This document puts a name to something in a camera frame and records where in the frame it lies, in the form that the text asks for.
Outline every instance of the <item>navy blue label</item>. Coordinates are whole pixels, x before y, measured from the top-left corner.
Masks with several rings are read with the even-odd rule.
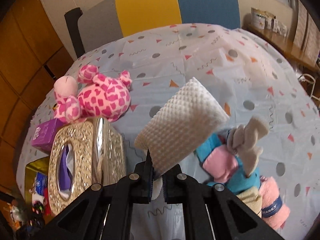
[[[262,209],[262,217],[269,218],[275,215],[282,207],[282,200],[280,196],[268,207]]]

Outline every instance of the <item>white towel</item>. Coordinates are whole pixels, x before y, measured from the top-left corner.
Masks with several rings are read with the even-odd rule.
[[[134,145],[149,149],[157,179],[193,152],[228,119],[209,91],[192,78],[143,128]]]

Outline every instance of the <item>white canister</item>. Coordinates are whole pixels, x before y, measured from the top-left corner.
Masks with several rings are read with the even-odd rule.
[[[251,23],[254,27],[260,30],[264,30],[265,23],[266,23],[266,15],[264,11],[251,8]]]

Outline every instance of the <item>gold tissue box cover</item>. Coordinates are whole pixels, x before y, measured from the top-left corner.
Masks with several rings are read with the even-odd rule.
[[[64,199],[59,193],[58,174],[63,148],[67,144],[73,148],[74,167],[71,193],[68,199]],[[54,215],[59,214],[94,183],[106,186],[124,176],[122,136],[106,119],[92,117],[64,126],[55,136],[50,155],[48,190],[51,211]]]

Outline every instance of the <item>white plastic tablecloth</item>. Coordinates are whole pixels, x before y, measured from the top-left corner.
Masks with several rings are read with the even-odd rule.
[[[320,211],[319,112],[290,64],[272,46],[241,29],[172,25],[88,52],[66,75],[76,77],[79,67],[89,63],[110,77],[126,69],[133,79],[131,106],[112,123],[124,136],[128,172],[144,159],[144,153],[133,147],[137,134],[191,77],[230,115],[226,127],[246,124],[252,115],[264,118],[270,133],[258,142],[264,148],[260,173],[276,179],[282,200],[291,209],[279,233],[290,240],[306,235]],[[51,91],[31,121],[16,177],[22,195],[25,166],[46,156],[31,147],[30,139],[36,125],[52,119],[54,103]],[[199,182],[208,178],[193,153],[180,165]],[[149,205],[134,206],[131,233],[135,240],[185,239],[183,229],[181,204],[167,205],[159,197]]]

